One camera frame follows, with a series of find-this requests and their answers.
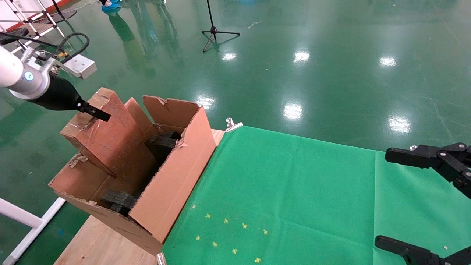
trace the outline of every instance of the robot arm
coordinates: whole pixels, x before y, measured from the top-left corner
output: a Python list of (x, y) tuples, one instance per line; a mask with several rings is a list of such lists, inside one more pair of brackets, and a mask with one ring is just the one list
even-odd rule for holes
[(19, 99), (47, 109), (78, 110), (104, 121), (109, 120), (108, 113), (84, 101), (69, 81), (59, 77), (52, 70), (54, 67), (60, 68), (84, 78), (82, 72), (71, 70), (53, 58), (49, 58), (43, 66), (26, 63), (32, 56), (32, 48), (28, 48), (19, 59), (0, 47), (0, 87), (6, 87)]

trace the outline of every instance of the tripod base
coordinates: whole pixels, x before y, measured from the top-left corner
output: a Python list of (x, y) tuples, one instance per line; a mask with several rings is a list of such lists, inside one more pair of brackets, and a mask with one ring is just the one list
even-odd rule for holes
[(216, 40), (216, 34), (218, 34), (218, 33), (234, 34), (234, 35), (239, 35), (240, 36), (240, 32), (218, 31), (215, 26), (212, 26), (211, 30), (209, 30), (209, 31), (202, 30), (201, 33), (211, 33), (211, 36), (209, 36), (208, 42), (204, 46), (203, 52), (206, 52), (206, 49), (208, 48), (209, 43), (211, 42), (211, 39), (214, 38), (214, 40)]

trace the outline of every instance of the wooden board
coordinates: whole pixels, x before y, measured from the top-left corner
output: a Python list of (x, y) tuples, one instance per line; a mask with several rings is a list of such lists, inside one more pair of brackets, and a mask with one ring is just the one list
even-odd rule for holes
[[(212, 130), (216, 145), (224, 131)], [(90, 216), (54, 265), (156, 265), (155, 256)]]

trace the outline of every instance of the green epoxy floor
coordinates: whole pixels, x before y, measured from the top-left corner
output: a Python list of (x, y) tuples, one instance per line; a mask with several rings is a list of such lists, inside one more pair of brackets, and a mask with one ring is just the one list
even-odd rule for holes
[[(471, 2), (211, 3), (218, 29), (241, 36), (206, 54), (204, 0), (127, 0), (118, 17), (98, 4), (84, 7), (69, 21), (90, 37), (84, 55), (98, 70), (69, 80), (86, 99), (104, 86), (140, 103), (142, 95), (198, 101), (216, 129), (230, 116), (375, 150), (471, 143)], [(231, 37), (218, 34), (218, 41)], [(56, 198), (47, 183), (75, 153), (59, 135), (74, 112), (0, 93), (0, 197), (42, 215)], [(66, 205), (19, 264), (52, 264), (86, 218)], [(0, 216), (0, 260), (27, 231)]]

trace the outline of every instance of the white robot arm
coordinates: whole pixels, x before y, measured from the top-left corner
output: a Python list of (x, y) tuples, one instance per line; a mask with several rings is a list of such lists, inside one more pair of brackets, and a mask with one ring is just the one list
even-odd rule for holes
[(17, 58), (0, 46), (0, 87), (6, 87), (17, 98), (47, 109), (78, 110), (104, 121), (109, 120), (108, 113), (84, 101), (69, 81), (55, 73), (62, 69), (84, 79), (96, 70), (93, 61), (79, 54), (65, 64), (49, 58), (40, 66), (35, 60), (29, 60), (34, 56), (36, 54), (32, 48)]

